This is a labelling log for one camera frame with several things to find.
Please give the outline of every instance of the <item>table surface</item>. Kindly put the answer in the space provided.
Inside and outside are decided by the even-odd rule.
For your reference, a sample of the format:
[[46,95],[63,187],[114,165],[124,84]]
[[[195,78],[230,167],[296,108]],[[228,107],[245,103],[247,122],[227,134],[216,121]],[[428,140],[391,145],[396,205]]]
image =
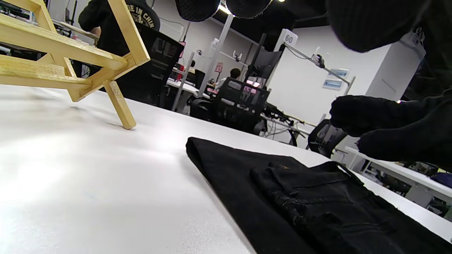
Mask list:
[[400,175],[404,178],[414,181],[415,183],[423,185],[423,186],[427,187],[428,189],[431,189],[432,191],[440,194],[441,196],[438,198],[447,198],[447,200],[445,200],[445,201],[452,202],[452,188],[449,188],[448,186],[435,182],[432,179],[430,179],[430,177],[428,177],[424,174],[421,174],[414,170],[407,169],[405,167],[397,165],[394,162],[370,158],[367,155],[360,153],[358,150],[348,147],[348,146],[345,148],[345,150],[348,152],[351,152],[353,154],[356,154],[359,157],[362,157],[366,160],[369,160],[372,163],[378,164],[378,165],[390,170],[391,172],[394,172],[396,175]]
[[[189,160],[190,136],[293,156],[327,158],[127,100],[124,130],[107,94],[0,86],[0,246],[3,253],[255,253]],[[452,223],[359,176],[375,194],[443,237]]]
[[[181,84],[182,82],[180,82],[180,81],[174,81],[174,80],[172,80],[172,79],[168,79],[168,81],[166,81],[166,83],[167,83],[168,85],[170,85],[170,86],[179,88],[179,87],[180,87],[180,84]],[[190,93],[192,93],[192,94],[194,94],[194,95],[197,95],[198,92],[199,92],[199,90],[196,89],[196,87],[194,87],[194,85],[188,84],[187,81],[186,81],[186,83],[184,83],[184,87],[183,87],[182,89],[183,89],[184,91],[190,92]],[[202,94],[202,96],[205,97],[205,98],[207,98],[207,99],[210,99],[210,96],[207,95],[207,94]]]

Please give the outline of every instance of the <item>black pants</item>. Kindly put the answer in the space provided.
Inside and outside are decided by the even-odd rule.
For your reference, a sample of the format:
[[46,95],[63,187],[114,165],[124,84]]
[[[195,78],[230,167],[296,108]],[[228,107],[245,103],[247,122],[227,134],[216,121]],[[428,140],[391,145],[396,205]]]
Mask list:
[[307,168],[196,138],[187,154],[260,254],[452,253],[334,162]]

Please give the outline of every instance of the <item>gloved hand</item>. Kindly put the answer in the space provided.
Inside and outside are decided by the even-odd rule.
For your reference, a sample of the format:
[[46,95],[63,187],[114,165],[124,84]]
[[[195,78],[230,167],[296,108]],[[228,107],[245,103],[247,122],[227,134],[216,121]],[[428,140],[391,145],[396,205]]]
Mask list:
[[452,97],[402,102],[347,95],[332,103],[331,124],[361,137],[359,151],[387,161],[452,166]]

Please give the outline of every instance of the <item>wooden frame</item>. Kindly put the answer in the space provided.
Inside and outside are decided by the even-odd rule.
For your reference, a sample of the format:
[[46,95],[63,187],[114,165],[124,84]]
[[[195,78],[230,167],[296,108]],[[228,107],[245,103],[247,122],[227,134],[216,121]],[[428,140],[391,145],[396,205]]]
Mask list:
[[[105,87],[125,129],[136,122],[115,80],[151,58],[124,0],[108,0],[130,53],[124,57],[57,34],[43,0],[5,0],[36,16],[38,27],[0,14],[0,41],[46,52],[38,61],[0,56],[0,84],[66,89],[78,102]],[[103,67],[87,79],[77,78],[70,59]]]

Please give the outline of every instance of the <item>white pole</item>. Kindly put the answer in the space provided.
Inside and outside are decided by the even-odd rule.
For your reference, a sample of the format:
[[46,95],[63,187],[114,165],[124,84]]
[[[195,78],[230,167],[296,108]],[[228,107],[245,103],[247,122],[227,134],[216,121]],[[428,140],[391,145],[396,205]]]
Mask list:
[[195,55],[195,52],[192,52],[192,54],[190,55],[190,60],[188,61],[187,68],[185,69],[184,75],[182,76],[182,80],[180,82],[180,87],[177,90],[176,98],[174,99],[173,107],[171,109],[172,111],[176,111],[177,103],[179,102],[180,95],[182,94],[182,90],[184,88],[184,83],[187,80],[188,72],[190,71],[190,65],[192,64],[194,55]]
[[201,88],[199,88],[199,92],[198,92],[198,96],[197,96],[198,98],[202,97],[202,94],[206,90],[207,82],[210,79],[210,74],[212,73],[214,65],[217,62],[218,54],[220,53],[220,50],[223,47],[223,44],[224,44],[224,42],[226,40],[226,35],[229,32],[229,28],[231,27],[233,19],[234,19],[234,16],[232,14],[227,16],[225,25],[223,26],[223,30],[221,31],[221,35],[220,35],[220,39],[219,39],[220,42],[218,43],[218,47],[215,50],[215,53],[213,54],[212,60],[211,60],[210,65],[209,65],[209,68],[207,69],[207,72],[206,72],[206,76],[204,77],[204,80],[202,81]]

